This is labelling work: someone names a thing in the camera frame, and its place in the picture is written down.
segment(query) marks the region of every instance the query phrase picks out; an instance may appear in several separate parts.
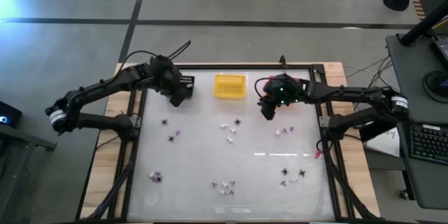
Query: black metal frame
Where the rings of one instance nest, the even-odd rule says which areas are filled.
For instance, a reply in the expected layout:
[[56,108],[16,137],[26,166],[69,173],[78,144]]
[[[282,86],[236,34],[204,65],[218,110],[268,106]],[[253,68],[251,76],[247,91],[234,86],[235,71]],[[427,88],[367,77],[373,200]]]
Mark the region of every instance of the black metal frame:
[[2,171],[4,174],[3,178],[0,178],[0,186],[5,193],[2,194],[2,198],[0,199],[1,222],[4,218],[4,213],[7,211],[8,203],[19,190],[17,187],[17,184],[19,183],[18,180],[24,170],[26,170],[34,150],[38,147],[42,147],[45,148],[46,151],[54,151],[57,143],[32,136],[18,129],[2,124],[0,124],[0,137],[0,141],[3,142],[0,146],[0,155],[3,152],[3,148],[5,148],[4,150],[13,152],[14,156],[12,157],[12,162],[10,162],[10,164],[2,167],[5,170]]
[[[326,83],[326,81],[327,81],[326,75],[325,75],[325,70],[324,70],[324,67],[322,64],[301,65],[301,64],[286,64],[285,62],[283,64],[204,64],[204,65],[202,65],[202,64],[180,64],[180,65],[177,65],[177,67],[180,70],[183,70],[183,69],[188,69],[188,70],[190,70],[190,69],[194,69],[194,70],[202,70],[202,69],[235,69],[235,70],[237,70],[237,69],[276,69],[276,70],[297,69],[298,70],[298,69],[301,69],[301,70],[309,71],[311,81],[316,81],[316,76],[315,76],[316,74],[318,74],[319,78],[321,79],[321,82]],[[147,94],[147,90],[143,90],[141,92],[139,112],[138,112],[140,124],[141,124],[141,119],[144,114],[146,94]],[[135,97],[136,97],[135,92],[131,92],[131,95],[129,96],[129,104],[127,107],[127,114],[129,116],[132,115],[132,112],[134,110]],[[325,105],[327,107],[328,115],[331,116],[333,114],[333,108],[331,106],[331,103],[327,102]],[[316,120],[319,122],[319,116],[323,116],[322,108],[321,108],[320,104],[315,105],[315,107],[316,107],[316,113],[318,115]],[[320,133],[321,133],[321,138],[323,138],[323,130],[322,129],[320,129]],[[328,142],[323,141],[323,144],[325,144],[325,147],[328,149]],[[129,162],[135,163],[135,160],[137,158],[138,145],[139,145],[139,137],[137,137],[136,141],[132,145]],[[335,154],[336,154],[336,158],[337,158],[337,168],[342,173],[344,180],[347,180],[347,174],[346,174],[344,161],[343,161],[344,158],[342,157],[342,150],[341,150],[340,143],[338,141],[336,141],[333,143],[333,146],[335,147]],[[120,151],[119,151],[119,155],[118,155],[114,181],[118,177],[117,174],[120,174],[124,167],[126,148],[127,148],[127,144],[125,142],[122,142],[122,144],[120,145]],[[93,155],[93,158],[92,158],[92,161],[90,164],[90,171],[91,171],[91,168],[93,165],[94,158],[95,158],[95,154]],[[341,218],[341,208],[340,208],[339,198],[337,196],[337,191],[336,191],[336,182],[335,182],[334,176],[330,173],[330,171],[328,169],[327,169],[327,175],[328,175],[328,183],[330,186],[330,195],[332,198],[333,211],[335,213],[335,219],[337,220],[337,219]],[[107,220],[109,220],[111,222],[118,221],[118,220],[122,221],[122,222],[127,222],[127,212],[129,209],[130,193],[132,190],[133,177],[134,177],[134,172],[132,171],[129,174],[129,177],[126,181],[125,196],[124,196],[124,200],[123,200],[123,207],[122,207],[122,211],[120,213],[120,217],[119,218],[115,217],[115,215],[116,215],[116,198],[115,198],[108,209]],[[83,195],[81,197],[81,201],[80,201],[79,208],[78,208],[78,214],[76,216],[77,220],[79,219],[80,214],[81,214],[81,209],[83,207],[89,178],[90,178],[90,173],[87,175],[87,180],[85,183]],[[347,196],[344,196],[344,197],[345,197],[348,217],[355,218],[353,205],[350,203]]]

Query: table surface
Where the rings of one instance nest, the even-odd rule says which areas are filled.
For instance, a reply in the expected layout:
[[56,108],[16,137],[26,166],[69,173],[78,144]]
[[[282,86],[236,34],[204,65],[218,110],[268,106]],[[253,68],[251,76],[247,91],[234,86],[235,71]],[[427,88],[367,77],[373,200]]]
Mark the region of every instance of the table surface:
[[[236,63],[236,64],[262,64],[262,63]],[[309,62],[291,63],[291,64],[311,64]],[[325,74],[327,83],[333,86],[347,85],[344,69],[341,62],[317,62],[313,64],[323,64],[325,66]],[[137,113],[139,107],[139,93],[137,93],[134,112]],[[108,99],[105,116],[116,116],[122,111],[127,110],[129,101],[128,92],[119,92],[111,95]],[[353,107],[347,102],[332,103],[334,113],[342,115],[353,113]],[[347,133],[358,135],[354,129],[350,129]],[[116,134],[111,130],[104,130],[100,132],[98,144],[104,143],[109,139],[115,137]],[[368,164],[365,159],[364,149],[362,143],[351,137],[345,137],[341,143],[342,154],[344,157],[344,164],[346,167],[346,174],[349,184],[361,202],[375,215],[379,216],[379,208],[375,197],[375,192],[370,178]],[[129,157],[130,145],[128,144],[128,152],[126,158]],[[120,149],[120,141],[112,141],[111,143],[102,146],[96,153],[92,164],[92,169],[89,175],[87,184],[87,191],[85,194],[83,208],[81,209],[80,217],[90,215],[97,205],[101,203],[103,198],[113,184],[113,177],[115,175],[118,152]],[[347,215],[345,202],[342,190],[337,185],[339,204],[341,206],[342,215]],[[118,195],[118,202],[116,207],[116,216],[119,216],[123,203],[124,186],[120,189]]]
[[[273,120],[266,120],[253,88],[257,80],[282,73],[309,80],[308,68],[181,71],[195,77],[192,99],[173,107],[152,90],[146,96],[129,221],[335,219],[325,160],[314,158],[321,138],[316,106],[301,102],[278,108]],[[217,74],[244,76],[244,97],[217,99]],[[258,82],[259,92],[266,82]],[[161,125],[162,119],[168,123]],[[306,176],[299,175],[301,169]],[[161,172],[163,181],[150,181],[151,172]]]

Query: concrete floor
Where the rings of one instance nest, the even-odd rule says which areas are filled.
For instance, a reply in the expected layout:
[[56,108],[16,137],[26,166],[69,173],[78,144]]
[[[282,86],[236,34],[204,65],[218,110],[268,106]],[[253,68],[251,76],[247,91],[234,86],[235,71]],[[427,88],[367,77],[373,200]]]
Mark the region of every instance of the concrete floor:
[[[0,0],[0,18],[129,21],[135,1]],[[317,22],[320,27],[385,24],[383,29],[137,25],[129,48],[163,54],[191,40],[191,47],[177,62],[274,62],[285,55],[290,62],[340,61],[353,67],[385,57],[385,36],[406,32],[387,29],[387,25],[418,22],[413,7],[397,13],[379,0],[143,0],[140,13],[135,14],[142,20]],[[38,151],[33,157],[31,178],[22,191],[24,200],[11,210],[14,220],[55,223],[74,219],[98,131],[83,129],[57,136],[43,111],[69,90],[111,76],[127,30],[127,25],[119,24],[0,22],[0,78],[7,80],[0,83],[0,100],[23,112],[21,130],[58,143],[54,153]],[[136,55],[130,62],[146,60]],[[392,69],[383,77],[397,85]],[[370,79],[368,73],[359,73],[348,82],[367,85]],[[83,111],[102,114],[105,106],[106,100],[101,100]],[[398,200],[396,191],[388,187],[403,189],[399,178],[374,171],[372,179],[383,217],[447,219],[448,211],[427,211]]]

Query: wheel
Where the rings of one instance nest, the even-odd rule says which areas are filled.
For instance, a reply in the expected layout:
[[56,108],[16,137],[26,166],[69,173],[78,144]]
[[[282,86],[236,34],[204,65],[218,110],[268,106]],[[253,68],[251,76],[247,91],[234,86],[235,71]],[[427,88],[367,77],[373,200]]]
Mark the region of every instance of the wheel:
[[409,200],[409,194],[407,193],[407,190],[402,190],[400,192],[400,197],[404,200]]

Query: white label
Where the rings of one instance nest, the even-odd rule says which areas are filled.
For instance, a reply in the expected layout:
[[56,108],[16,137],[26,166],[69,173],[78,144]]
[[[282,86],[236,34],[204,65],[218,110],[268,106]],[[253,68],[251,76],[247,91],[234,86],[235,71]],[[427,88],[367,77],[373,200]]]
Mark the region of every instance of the white label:
[[51,113],[50,117],[50,123],[53,124],[55,121],[59,120],[60,118],[65,118],[67,115],[64,113],[61,109],[57,110],[53,113]]
[[399,102],[404,102],[407,104],[407,100],[403,97],[392,97],[392,101],[394,101],[394,102],[399,101]]
[[432,125],[423,125],[423,127],[425,127],[426,129],[431,129],[431,130],[440,130],[439,127],[432,126]]
[[250,209],[239,208],[239,207],[232,207],[232,212],[234,212],[236,214],[250,214],[251,210]]
[[217,214],[224,214],[225,213],[225,208],[224,207],[215,207],[215,212]]
[[405,107],[407,109],[407,104],[402,101],[397,101],[396,104],[399,106]]

